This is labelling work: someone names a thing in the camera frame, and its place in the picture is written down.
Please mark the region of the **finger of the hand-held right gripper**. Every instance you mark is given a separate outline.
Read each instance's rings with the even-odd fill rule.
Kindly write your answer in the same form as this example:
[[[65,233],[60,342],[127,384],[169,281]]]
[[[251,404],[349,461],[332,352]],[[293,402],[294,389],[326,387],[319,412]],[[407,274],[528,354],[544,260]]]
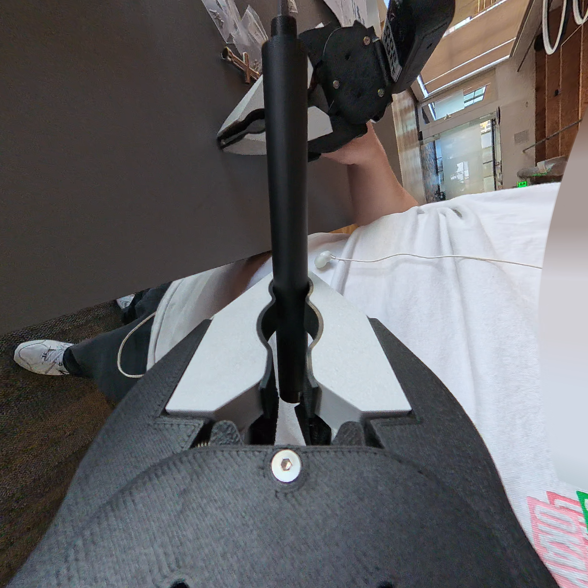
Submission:
[[[310,60],[307,60],[307,105],[308,105],[308,135],[318,136],[318,83],[314,77],[314,67]],[[228,133],[237,134],[238,125],[245,121],[246,116],[251,112],[261,111],[263,114],[263,77],[260,77],[253,87],[241,99],[231,114],[224,121],[219,130],[219,135]]]
[[[264,109],[248,113],[243,120],[237,120],[219,131],[217,144],[221,150],[237,155],[266,155]],[[329,116],[318,107],[307,110],[307,139],[312,141],[332,133]]]

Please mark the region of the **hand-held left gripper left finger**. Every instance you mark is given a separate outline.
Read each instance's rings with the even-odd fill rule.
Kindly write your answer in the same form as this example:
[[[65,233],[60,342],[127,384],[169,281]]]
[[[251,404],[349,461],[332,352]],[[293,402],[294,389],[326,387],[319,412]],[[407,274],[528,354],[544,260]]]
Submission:
[[[165,411],[228,420],[239,431],[277,416],[275,298],[269,273],[219,311],[189,361]]]

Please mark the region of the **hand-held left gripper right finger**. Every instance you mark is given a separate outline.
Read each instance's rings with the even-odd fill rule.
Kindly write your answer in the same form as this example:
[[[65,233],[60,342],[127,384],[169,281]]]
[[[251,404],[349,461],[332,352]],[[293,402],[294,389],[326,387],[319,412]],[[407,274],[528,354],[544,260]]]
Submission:
[[[410,403],[368,317],[309,272],[305,328],[312,411],[332,433],[342,424],[405,416]]]

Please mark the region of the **black screwdriver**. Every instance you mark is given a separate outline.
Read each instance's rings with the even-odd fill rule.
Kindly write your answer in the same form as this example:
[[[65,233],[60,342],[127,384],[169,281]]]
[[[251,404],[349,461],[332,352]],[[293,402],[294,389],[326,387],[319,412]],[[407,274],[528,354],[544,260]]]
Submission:
[[[307,54],[287,1],[277,2],[262,67],[278,386],[283,401],[297,404],[305,385],[309,291]]]

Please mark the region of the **person's right forearm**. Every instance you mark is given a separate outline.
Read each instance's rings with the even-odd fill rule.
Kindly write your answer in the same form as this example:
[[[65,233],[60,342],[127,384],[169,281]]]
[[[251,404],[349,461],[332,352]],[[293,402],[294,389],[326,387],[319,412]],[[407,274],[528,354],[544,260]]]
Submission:
[[[390,163],[385,160],[373,165],[347,165],[352,222],[358,226],[417,207],[418,203],[401,186]]]

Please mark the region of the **person's right hand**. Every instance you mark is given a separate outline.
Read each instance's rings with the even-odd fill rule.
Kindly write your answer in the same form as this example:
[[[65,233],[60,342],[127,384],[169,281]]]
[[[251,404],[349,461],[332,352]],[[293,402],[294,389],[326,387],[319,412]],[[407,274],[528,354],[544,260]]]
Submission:
[[[353,139],[340,149],[324,153],[321,158],[327,158],[344,165],[373,165],[377,161],[387,161],[386,151],[380,143],[372,122],[367,123],[367,132],[363,136]]]

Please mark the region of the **metal cross wrench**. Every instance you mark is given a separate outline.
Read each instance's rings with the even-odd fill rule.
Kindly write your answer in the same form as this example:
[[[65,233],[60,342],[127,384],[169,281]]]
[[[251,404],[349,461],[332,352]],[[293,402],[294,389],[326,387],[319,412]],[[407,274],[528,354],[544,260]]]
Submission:
[[[229,47],[224,47],[221,57],[225,62],[230,63],[242,72],[246,84],[256,82],[262,75],[261,61],[251,59],[247,52],[244,52],[240,57]]]

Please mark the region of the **printed paper sheet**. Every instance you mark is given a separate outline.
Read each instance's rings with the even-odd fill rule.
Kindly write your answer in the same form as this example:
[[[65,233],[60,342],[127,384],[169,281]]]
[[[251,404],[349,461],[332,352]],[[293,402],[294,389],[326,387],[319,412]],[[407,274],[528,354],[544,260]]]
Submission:
[[[323,1],[341,26],[351,26],[356,21],[366,27],[380,30],[380,5],[378,1]]]

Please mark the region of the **person's white shirt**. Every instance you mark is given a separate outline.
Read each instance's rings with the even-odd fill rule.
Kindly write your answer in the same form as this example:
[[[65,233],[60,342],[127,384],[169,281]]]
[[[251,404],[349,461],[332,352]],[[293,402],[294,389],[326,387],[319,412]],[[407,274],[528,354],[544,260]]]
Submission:
[[[414,410],[366,445],[161,466],[190,587],[587,587],[584,488],[558,480],[540,382],[541,272],[471,259],[336,262],[327,283],[384,334]]]

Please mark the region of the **person's dark trousers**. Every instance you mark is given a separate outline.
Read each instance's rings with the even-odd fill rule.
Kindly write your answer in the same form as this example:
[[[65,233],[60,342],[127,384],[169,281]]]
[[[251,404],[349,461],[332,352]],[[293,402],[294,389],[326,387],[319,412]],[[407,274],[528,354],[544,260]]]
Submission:
[[[69,375],[92,379],[100,392],[111,401],[119,402],[138,383],[127,378],[117,364],[119,347],[129,335],[121,353],[122,371],[141,377],[146,372],[148,349],[154,318],[139,325],[154,313],[170,282],[137,292],[122,313],[123,326],[77,343],[65,350],[63,365]]]

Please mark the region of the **glass door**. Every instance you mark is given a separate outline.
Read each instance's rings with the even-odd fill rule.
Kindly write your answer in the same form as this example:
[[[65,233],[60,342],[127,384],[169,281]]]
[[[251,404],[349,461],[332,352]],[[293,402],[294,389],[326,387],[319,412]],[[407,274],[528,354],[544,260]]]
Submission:
[[[492,114],[420,142],[426,203],[503,187],[499,121]]]

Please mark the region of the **person's white shoe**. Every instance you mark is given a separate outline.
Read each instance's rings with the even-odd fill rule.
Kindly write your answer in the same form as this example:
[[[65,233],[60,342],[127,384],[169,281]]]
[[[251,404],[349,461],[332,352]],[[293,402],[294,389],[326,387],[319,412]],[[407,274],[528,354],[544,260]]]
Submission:
[[[18,345],[13,354],[14,362],[33,373],[48,376],[68,375],[63,365],[65,350],[71,343],[52,340],[34,340]]]

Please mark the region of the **white drawstring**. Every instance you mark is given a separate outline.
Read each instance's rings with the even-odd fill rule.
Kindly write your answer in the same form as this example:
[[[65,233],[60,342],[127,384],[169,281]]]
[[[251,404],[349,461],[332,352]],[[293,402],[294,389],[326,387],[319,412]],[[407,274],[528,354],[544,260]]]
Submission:
[[[141,320],[137,325],[135,325],[123,338],[123,340],[119,346],[117,356],[116,356],[116,367],[122,376],[129,378],[129,379],[140,379],[145,375],[144,373],[129,374],[129,373],[125,372],[122,368],[122,352],[123,352],[124,346],[126,345],[128,339],[131,337],[131,335],[133,335],[135,333],[135,331],[137,331],[140,327],[142,327],[146,322],[148,322],[149,320],[154,318],[155,315],[156,315],[156,312],[153,312],[150,315],[145,316],[145,318],[143,318],[143,320]]]

